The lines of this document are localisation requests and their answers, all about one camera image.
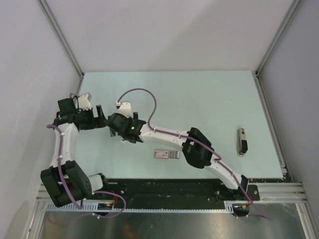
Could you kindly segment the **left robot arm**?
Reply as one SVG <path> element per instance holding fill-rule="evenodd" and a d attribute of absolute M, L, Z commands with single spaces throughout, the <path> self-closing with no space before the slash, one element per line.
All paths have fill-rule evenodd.
<path fill-rule="evenodd" d="M 96 106 L 98 115 L 95 117 L 90 101 L 89 93 L 71 94 L 59 100 L 59 111 L 53 123 L 47 125 L 55 133 L 55 147 L 50 166 L 41 171 L 40 179 L 57 207 L 73 204 L 82 209 L 83 201 L 93 194 L 105 199 L 110 193 L 110 186 L 102 173 L 88 176 L 76 162 L 79 131 L 106 126 L 102 107 Z"/>

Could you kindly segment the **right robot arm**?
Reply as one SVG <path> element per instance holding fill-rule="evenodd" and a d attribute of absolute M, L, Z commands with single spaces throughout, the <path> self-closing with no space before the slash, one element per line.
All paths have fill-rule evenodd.
<path fill-rule="evenodd" d="M 211 142 L 197 128 L 192 127 L 188 131 L 171 130 L 120 113 L 108 116 L 107 126 L 111 132 L 131 143 L 158 143 L 182 151 L 189 165 L 206 169 L 217 176 L 236 200 L 248 194 L 248 179 L 224 163 L 211 147 Z"/>

